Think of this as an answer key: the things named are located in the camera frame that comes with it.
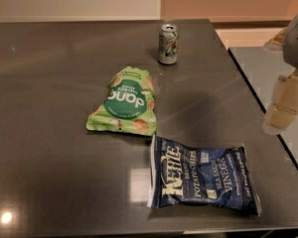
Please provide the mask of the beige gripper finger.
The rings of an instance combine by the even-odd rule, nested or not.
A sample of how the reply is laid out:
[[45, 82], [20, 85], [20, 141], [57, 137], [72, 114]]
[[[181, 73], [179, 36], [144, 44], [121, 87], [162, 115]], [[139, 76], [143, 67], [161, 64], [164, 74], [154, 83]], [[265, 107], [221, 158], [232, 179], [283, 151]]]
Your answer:
[[297, 116], [298, 68], [289, 75], [280, 75], [275, 82], [262, 129], [268, 135], [278, 135], [285, 131]]

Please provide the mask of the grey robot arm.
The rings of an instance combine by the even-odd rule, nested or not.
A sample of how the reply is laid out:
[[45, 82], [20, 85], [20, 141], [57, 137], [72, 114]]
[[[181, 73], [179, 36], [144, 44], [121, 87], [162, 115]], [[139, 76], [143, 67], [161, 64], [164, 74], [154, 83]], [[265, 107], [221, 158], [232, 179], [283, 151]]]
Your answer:
[[280, 75], [274, 84], [262, 124], [268, 135], [282, 133], [298, 116], [298, 14], [286, 28], [282, 52], [283, 60], [295, 70], [287, 76]]

